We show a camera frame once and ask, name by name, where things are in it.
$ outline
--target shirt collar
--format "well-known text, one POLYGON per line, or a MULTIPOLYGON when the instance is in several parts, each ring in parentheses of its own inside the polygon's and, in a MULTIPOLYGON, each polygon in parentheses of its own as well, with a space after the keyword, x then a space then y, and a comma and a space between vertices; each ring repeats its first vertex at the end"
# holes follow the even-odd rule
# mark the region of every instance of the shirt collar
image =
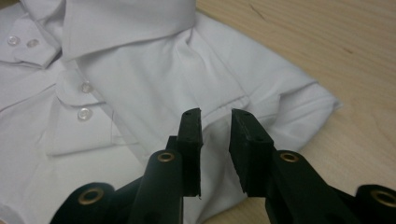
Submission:
POLYGON ((194 25, 195 0, 67 0, 67 59, 176 34, 194 25))

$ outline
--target wooden table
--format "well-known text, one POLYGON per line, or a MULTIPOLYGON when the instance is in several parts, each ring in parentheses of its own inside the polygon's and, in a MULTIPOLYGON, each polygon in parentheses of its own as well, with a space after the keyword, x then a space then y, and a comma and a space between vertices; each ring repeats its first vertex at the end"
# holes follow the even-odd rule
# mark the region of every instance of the wooden table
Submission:
MULTIPOLYGON (((15 0, 2 0, 5 7, 15 0)), ((197 0, 198 10, 302 67, 344 106, 301 151, 328 184, 396 189, 396 2, 197 0)), ((269 223, 248 199, 205 224, 269 223)))

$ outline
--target black plastic part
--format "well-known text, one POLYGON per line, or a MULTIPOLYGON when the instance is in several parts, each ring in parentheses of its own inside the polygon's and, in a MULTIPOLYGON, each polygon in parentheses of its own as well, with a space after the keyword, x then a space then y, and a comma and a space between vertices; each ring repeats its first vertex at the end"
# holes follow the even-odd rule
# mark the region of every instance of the black plastic part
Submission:
MULTIPOLYGON (((168 147, 174 147, 171 136, 168 147)), ((177 134, 177 151, 183 158, 183 196, 201 196, 200 155, 203 145, 201 109, 195 108, 183 113, 177 134)))
POLYGON ((233 109, 229 151, 242 190, 249 197, 266 197, 271 155, 276 150, 270 135, 247 111, 233 109))
POLYGON ((127 224, 181 224, 182 158, 177 151, 151 155, 127 224))
POLYGON ((114 189, 108 184, 84 185, 66 199, 53 217, 51 224, 112 223, 111 212, 114 189))
POLYGON ((378 185, 364 185, 356 193, 356 206, 364 223, 396 223, 396 191, 378 185))
POLYGON ((116 190, 111 200, 111 215, 114 217, 112 224, 125 224, 128 220, 129 214, 132 210, 134 199, 136 198, 137 191, 139 190, 142 177, 125 185, 124 187, 116 190))
MULTIPOLYGON (((300 154, 287 150, 275 152, 271 174, 289 208, 292 223, 360 223, 300 154)), ((279 200, 278 195, 269 195, 269 199, 279 200)))

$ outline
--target shirt button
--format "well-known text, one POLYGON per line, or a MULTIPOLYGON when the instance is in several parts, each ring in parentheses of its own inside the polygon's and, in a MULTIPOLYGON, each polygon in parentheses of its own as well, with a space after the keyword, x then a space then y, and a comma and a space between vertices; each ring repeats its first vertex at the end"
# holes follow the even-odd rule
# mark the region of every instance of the shirt button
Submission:
POLYGON ((92 111, 89 108, 82 108, 78 111, 78 120, 86 121, 92 117, 92 111))
POLYGON ((34 48, 35 46, 39 45, 39 44, 40 44, 40 42, 37 39, 32 39, 32 40, 29 40, 29 42, 27 42, 26 46, 29 49, 31 49, 31 48, 34 48))
POLYGON ((91 91, 93 91, 93 86, 91 86, 89 82, 84 82, 81 85, 81 90, 84 93, 90 93, 91 91))
POLYGON ((14 46, 19 45, 19 44, 21 43, 21 40, 20 40, 19 37, 15 36, 15 35, 11 35, 11 36, 8 38, 8 41, 7 41, 7 42, 8 42, 8 44, 9 44, 10 46, 14 47, 14 46))

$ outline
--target wood grain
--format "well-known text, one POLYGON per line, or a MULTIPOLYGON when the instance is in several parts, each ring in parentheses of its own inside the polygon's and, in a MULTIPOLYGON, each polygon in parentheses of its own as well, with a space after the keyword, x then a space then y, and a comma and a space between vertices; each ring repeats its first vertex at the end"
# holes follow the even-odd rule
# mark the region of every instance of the wood grain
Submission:
MULTIPOLYGON (((396 189, 395 1, 197 0, 197 8, 299 65, 344 103, 302 150, 330 185, 350 194, 372 183, 396 189)), ((263 203, 248 199, 205 224, 269 223, 263 203)))

